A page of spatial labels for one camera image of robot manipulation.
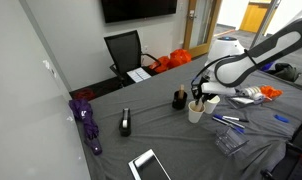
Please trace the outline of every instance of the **black tape dispenser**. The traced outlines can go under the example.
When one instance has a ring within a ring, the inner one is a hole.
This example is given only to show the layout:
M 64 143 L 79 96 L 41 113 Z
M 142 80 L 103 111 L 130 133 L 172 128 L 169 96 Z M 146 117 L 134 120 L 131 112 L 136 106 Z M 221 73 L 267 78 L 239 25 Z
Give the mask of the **black tape dispenser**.
M 120 121 L 119 130 L 121 136 L 129 136 L 131 134 L 131 114 L 129 108 L 123 109 L 122 119 Z

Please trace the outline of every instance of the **chair backrest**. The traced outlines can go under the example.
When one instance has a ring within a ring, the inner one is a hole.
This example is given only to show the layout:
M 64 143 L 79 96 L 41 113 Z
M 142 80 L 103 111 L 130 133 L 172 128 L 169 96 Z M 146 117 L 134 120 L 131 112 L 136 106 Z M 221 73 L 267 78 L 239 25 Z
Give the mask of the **chair backrest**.
M 105 37 L 104 40 L 119 73 L 141 67 L 141 44 L 136 30 Z

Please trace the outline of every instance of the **gray table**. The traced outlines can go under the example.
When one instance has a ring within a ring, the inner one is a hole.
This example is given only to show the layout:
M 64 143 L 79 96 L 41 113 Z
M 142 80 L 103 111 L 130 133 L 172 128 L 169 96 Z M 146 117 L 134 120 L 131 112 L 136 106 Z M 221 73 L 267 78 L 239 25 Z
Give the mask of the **gray table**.
M 249 143 L 227 158 L 214 144 L 215 131 L 224 125 L 204 114 L 197 124 L 188 121 L 188 108 L 171 107 L 173 93 L 184 84 L 188 102 L 192 100 L 191 79 L 203 67 L 196 60 L 143 82 L 125 87 L 90 101 L 97 122 L 103 153 L 94 156 L 86 146 L 84 152 L 92 179 L 133 179 L 128 162 L 153 149 L 171 179 L 261 179 L 261 169 L 271 170 L 284 156 L 289 140 L 302 120 L 302 90 L 260 72 L 251 74 L 242 87 L 272 85 L 284 91 L 274 102 L 243 109 L 233 109 L 224 100 L 215 113 L 246 118 L 245 136 Z M 130 108 L 132 133 L 121 137 L 119 122 L 122 109 Z M 278 114 L 290 120 L 273 118 Z M 78 123 L 83 139 L 82 124 Z

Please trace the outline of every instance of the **orange object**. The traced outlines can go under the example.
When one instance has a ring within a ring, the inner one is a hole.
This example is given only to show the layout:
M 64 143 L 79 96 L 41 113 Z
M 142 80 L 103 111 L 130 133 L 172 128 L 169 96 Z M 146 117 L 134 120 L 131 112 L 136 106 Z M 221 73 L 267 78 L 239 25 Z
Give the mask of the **orange object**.
M 272 86 L 261 86 L 261 93 L 269 98 L 275 98 L 283 94 L 283 91 L 274 89 Z
M 188 62 L 191 62 L 191 54 L 184 49 L 177 49 L 170 53 L 168 68 L 172 69 Z
M 158 60 L 161 62 L 161 66 L 157 67 L 158 62 L 154 62 L 149 66 L 149 68 L 154 69 L 157 73 L 162 73 L 162 72 L 168 70 L 168 63 L 170 62 L 170 59 L 168 58 L 168 56 L 162 56 Z

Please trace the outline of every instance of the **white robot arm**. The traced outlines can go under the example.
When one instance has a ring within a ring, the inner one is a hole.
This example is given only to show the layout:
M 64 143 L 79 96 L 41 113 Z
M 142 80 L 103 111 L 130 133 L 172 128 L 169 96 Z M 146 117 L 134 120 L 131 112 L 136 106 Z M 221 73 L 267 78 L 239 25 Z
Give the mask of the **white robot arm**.
M 300 49 L 302 47 L 301 16 L 302 11 L 295 17 L 297 20 L 250 50 L 245 50 L 234 38 L 218 39 L 212 45 L 208 55 L 209 60 L 199 73 L 202 74 L 200 83 L 193 84 L 199 74 L 191 83 L 194 98 L 200 99 L 204 96 L 204 100 L 207 100 L 216 94 L 235 94 L 234 87 L 240 85 L 249 74 Z

